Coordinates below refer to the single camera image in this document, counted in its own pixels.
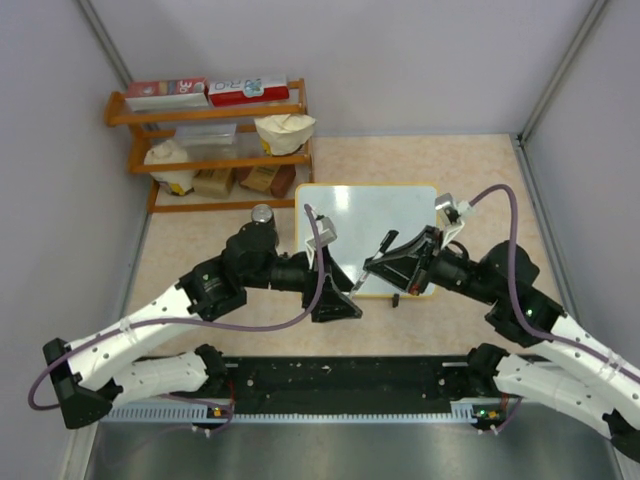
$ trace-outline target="cardboard box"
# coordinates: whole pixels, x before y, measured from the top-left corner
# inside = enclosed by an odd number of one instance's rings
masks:
[[[275,102],[289,98],[289,86],[285,75],[212,82],[209,87],[209,97],[216,107]]]
[[[213,198],[227,198],[233,188],[233,168],[200,170],[193,178],[196,195]]]
[[[205,77],[133,82],[124,98],[132,111],[210,107]]]
[[[295,165],[238,168],[238,183],[245,188],[284,198],[296,178]]]

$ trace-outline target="gray wall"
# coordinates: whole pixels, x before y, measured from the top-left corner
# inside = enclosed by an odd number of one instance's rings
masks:
[[[640,2],[611,2],[528,148],[582,321],[640,364]]]
[[[286,73],[322,134],[520,131],[592,0],[94,0],[139,79]]]
[[[41,347],[118,313],[147,182],[102,124],[118,85],[73,2],[0,2],[0,86],[0,478],[48,479],[68,432],[27,408]]]

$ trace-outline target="red box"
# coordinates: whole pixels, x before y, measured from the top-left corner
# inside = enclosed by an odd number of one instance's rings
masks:
[[[205,77],[133,82],[125,94],[131,110],[159,110],[210,106]]]
[[[209,86],[209,97],[216,107],[275,102],[289,98],[289,86],[284,75],[212,82]]]

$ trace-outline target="white cable tie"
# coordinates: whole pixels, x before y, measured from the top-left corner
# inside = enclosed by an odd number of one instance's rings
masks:
[[[476,213],[475,207],[472,207],[469,202],[463,200],[457,205],[458,213],[464,219],[470,217],[471,215]]]
[[[617,357],[614,355],[611,362],[612,362],[611,373],[609,374],[609,378],[607,378],[607,382],[610,382],[611,380],[614,379],[614,377],[618,374],[618,372],[622,368],[622,363],[624,363],[622,360],[622,355],[618,355]]]
[[[602,375],[602,373],[604,373],[605,369],[607,367],[609,367],[609,365],[611,364],[611,356],[613,355],[613,350],[609,349],[609,353],[607,355],[607,361],[606,362],[602,362],[602,365],[600,366],[600,369],[598,370],[598,372],[596,373],[596,376],[599,377],[600,375]]]
[[[127,336],[133,335],[133,330],[131,330],[131,319],[129,317],[121,318],[118,328],[122,333],[127,334]]]

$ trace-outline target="wooden shelf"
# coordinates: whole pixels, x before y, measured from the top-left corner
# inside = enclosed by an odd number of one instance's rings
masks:
[[[117,125],[127,125],[131,131],[132,145],[127,160],[127,170],[130,173],[144,174],[153,172],[169,172],[180,170],[214,170],[216,168],[242,168],[255,167],[265,165],[296,165],[298,169],[297,183],[313,182],[313,153],[312,142],[309,139],[302,150],[295,155],[287,155],[283,157],[271,156],[255,156],[247,158],[233,159],[202,159],[189,163],[170,163],[164,165],[145,165],[144,159],[149,149],[154,145],[154,141],[163,138],[170,138],[175,135],[174,129],[145,129],[142,125],[159,124],[159,123],[180,123],[206,120],[226,119],[233,121],[234,118],[260,117],[266,115],[278,114],[306,114],[307,112],[307,96],[305,90],[304,79],[289,82],[290,90],[298,91],[297,102],[295,103],[279,103],[279,104],[258,104],[240,107],[225,107],[205,110],[180,110],[168,112],[150,112],[137,113],[132,112],[125,102],[124,94],[121,92],[112,92],[104,111],[104,122],[109,127]],[[236,133],[248,134],[255,133],[254,124],[239,124]],[[300,168],[305,169],[305,173],[301,177]],[[230,210],[252,208],[258,203],[267,203],[274,208],[292,207],[294,199],[273,199],[263,196],[258,192],[247,192],[244,194],[231,194],[230,201],[211,202],[210,199],[204,201],[195,201],[189,203],[189,199],[194,199],[193,195],[186,197],[172,197],[159,191],[159,185],[154,180],[151,194],[147,202],[149,212],[190,212],[199,210]]]
[[[203,110],[168,112],[132,112],[121,92],[111,93],[104,112],[104,122],[109,127],[117,125],[142,125],[145,123],[186,122],[194,120],[217,120],[230,117],[263,117],[287,113],[306,113],[304,80],[289,82],[290,90],[298,90],[298,103],[258,105],[247,107],[223,107]]]
[[[216,168],[242,168],[264,165],[297,165],[311,164],[311,144],[307,142],[298,155],[283,157],[231,158],[220,160],[200,160],[189,163],[165,163],[162,165],[145,165],[144,159],[152,147],[150,138],[135,138],[129,151],[127,168],[131,173],[175,172],[180,170],[214,170]]]
[[[216,200],[214,198],[200,197],[194,193],[184,197],[169,195],[159,188],[157,182],[153,186],[147,201],[150,213],[183,213],[213,210],[238,210],[253,208],[260,203],[266,203],[272,208],[293,207],[295,192],[298,186],[309,182],[310,169],[304,165],[296,167],[296,179],[289,188],[286,198],[273,198],[270,195],[248,190],[234,184],[229,198]]]

